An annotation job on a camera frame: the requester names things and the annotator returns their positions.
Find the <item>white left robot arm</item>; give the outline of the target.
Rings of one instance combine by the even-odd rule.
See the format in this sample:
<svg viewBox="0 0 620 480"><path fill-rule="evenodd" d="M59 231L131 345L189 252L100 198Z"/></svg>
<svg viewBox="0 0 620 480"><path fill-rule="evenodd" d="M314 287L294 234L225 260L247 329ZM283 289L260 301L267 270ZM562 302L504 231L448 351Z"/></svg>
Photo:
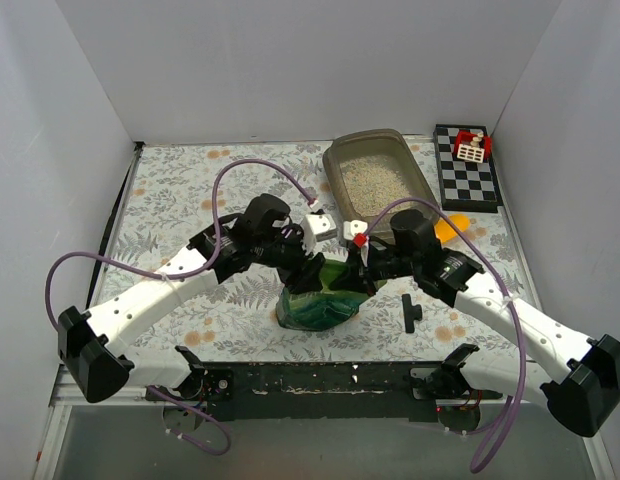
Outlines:
<svg viewBox="0 0 620 480"><path fill-rule="evenodd" d="M186 347L162 353L135 347L142 333L191 298L258 264L278 271L282 282L318 271L315 246L336 232L318 209L293 223L281 199L261 194L242 213L225 215L196 234L162 268L125 292L81 312L70 307L58 319L59 357L84 398L102 402L125 386L163 387L183 400L198 397L205 368Z"/></svg>

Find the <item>yellow plastic scoop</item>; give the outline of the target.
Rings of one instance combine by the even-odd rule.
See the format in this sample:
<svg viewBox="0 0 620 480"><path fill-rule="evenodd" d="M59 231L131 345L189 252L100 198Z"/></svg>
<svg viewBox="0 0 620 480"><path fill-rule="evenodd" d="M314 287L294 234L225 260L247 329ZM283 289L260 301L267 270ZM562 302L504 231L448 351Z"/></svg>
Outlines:
<svg viewBox="0 0 620 480"><path fill-rule="evenodd" d="M470 218L464 214L453 214L448 219L440 218L434 225L435 235L442 244L458 239L459 233L465 233L471 226Z"/></svg>

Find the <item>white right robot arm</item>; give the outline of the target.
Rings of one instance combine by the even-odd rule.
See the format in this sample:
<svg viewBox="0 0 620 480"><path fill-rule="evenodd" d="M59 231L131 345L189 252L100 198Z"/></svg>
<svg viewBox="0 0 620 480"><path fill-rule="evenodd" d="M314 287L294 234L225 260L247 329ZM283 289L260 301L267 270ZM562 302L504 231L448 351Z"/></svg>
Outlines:
<svg viewBox="0 0 620 480"><path fill-rule="evenodd" d="M476 346L455 350L431 379L454 397L488 390L544 406L569 431L594 436L620 403L620 341L598 339L550 318L507 291L486 263L442 246L416 209L391 218L394 242L376 249L363 221L347 221L347 263L365 292L375 282L410 277L428 296L469 315L516 345L521 359L487 360Z"/></svg>

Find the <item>black bag clip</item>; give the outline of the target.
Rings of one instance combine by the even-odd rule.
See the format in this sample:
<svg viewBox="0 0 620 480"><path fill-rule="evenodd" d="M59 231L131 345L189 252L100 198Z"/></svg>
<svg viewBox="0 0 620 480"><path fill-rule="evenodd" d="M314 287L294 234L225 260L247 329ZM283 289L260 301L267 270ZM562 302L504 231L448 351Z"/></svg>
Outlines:
<svg viewBox="0 0 620 480"><path fill-rule="evenodd" d="M409 294L401 296L404 329L406 334L414 334L416 324L423 320L423 309L420 304L413 304Z"/></svg>

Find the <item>green cat litter bag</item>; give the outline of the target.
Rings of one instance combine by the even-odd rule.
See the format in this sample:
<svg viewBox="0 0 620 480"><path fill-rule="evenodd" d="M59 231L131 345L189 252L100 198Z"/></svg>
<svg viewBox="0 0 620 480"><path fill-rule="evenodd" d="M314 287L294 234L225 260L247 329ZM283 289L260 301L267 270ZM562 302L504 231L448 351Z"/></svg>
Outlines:
<svg viewBox="0 0 620 480"><path fill-rule="evenodd" d="M325 265L320 274L323 284L321 291L291 295L285 284L275 309L278 324L291 330L321 332L356 316L361 305L371 296L348 290L330 289L330 285L346 273L345 262L325 258ZM377 286L380 289L386 283L386 280L382 280Z"/></svg>

